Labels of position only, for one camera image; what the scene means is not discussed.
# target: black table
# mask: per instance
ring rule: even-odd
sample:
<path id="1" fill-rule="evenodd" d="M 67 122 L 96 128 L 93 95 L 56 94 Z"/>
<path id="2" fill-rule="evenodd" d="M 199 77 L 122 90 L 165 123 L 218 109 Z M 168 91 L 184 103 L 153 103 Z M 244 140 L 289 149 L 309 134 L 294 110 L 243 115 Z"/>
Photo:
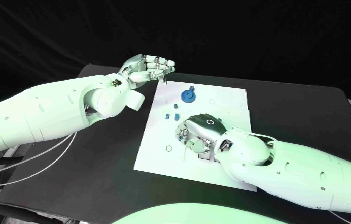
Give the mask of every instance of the black table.
<path id="1" fill-rule="evenodd" d="M 113 67 L 87 65 L 79 77 L 116 71 Z M 179 73 L 166 78 L 244 88 L 254 133 L 351 161 L 351 105 L 339 89 Z M 228 206 L 287 223 L 342 223 L 327 211 L 300 207 L 261 190 L 254 193 L 133 170 L 155 87 L 153 81 L 138 89 L 145 95 L 139 111 L 126 107 L 116 117 L 77 132 L 60 160 L 37 176 L 5 186 L 0 202 L 90 223 L 110 223 L 138 210 L 179 202 Z M 25 157 L 58 141 L 34 143 Z M 66 146 L 67 142 L 22 164 L 10 181 L 44 168 Z M 340 216 L 351 220 L 349 214 Z"/>

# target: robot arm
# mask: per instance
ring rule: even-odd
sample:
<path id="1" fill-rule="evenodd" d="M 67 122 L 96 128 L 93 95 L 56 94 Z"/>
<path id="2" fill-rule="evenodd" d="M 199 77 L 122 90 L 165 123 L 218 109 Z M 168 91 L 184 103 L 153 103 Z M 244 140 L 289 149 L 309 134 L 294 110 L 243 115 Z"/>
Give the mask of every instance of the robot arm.
<path id="1" fill-rule="evenodd" d="M 0 102 L 0 150 L 69 135 L 116 116 L 125 106 L 138 110 L 143 96 L 133 89 L 149 80 L 165 84 L 172 71 L 172 61 L 136 55 L 117 73 L 28 88 Z"/>
<path id="2" fill-rule="evenodd" d="M 270 140 L 263 141 L 235 127 L 224 128 L 207 114 L 191 116 L 175 135 L 195 153 L 212 148 L 234 181 L 304 207 L 351 213 L 351 162 L 268 136 L 264 138 Z"/>

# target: paper sheet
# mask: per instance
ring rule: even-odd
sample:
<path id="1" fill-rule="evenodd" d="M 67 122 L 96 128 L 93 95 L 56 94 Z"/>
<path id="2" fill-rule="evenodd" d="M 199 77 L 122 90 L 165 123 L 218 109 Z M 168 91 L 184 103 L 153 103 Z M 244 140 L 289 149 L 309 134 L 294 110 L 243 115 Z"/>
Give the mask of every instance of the paper sheet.
<path id="1" fill-rule="evenodd" d="M 194 86 L 195 101 L 184 103 L 181 93 L 189 86 Z M 256 191 L 253 185 L 238 183 L 227 176 L 209 154 L 195 154 L 178 142 L 176 126 L 199 113 L 220 118 L 225 128 L 237 126 L 250 131 L 245 90 L 171 81 L 166 86 L 158 83 L 133 169 Z M 178 121 L 174 120 L 175 114 L 179 114 Z"/>

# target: black curtain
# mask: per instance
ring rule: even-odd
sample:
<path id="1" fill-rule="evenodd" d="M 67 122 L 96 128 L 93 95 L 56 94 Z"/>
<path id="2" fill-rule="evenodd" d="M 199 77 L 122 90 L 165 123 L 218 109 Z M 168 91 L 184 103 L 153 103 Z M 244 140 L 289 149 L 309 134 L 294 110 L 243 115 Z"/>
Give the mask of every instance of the black curtain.
<path id="1" fill-rule="evenodd" d="M 351 97 L 351 0 L 1 0 L 2 95 L 136 54 L 176 72 L 333 86 Z"/>

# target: blue object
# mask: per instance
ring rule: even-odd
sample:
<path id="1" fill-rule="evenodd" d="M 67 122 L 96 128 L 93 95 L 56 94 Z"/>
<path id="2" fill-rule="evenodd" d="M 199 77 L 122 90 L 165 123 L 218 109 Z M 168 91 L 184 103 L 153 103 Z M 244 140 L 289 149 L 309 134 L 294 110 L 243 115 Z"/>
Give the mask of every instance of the blue object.
<path id="1" fill-rule="evenodd" d="M 185 103 L 191 103 L 195 100 L 194 86 L 189 86 L 189 89 L 181 93 L 181 100 Z"/>

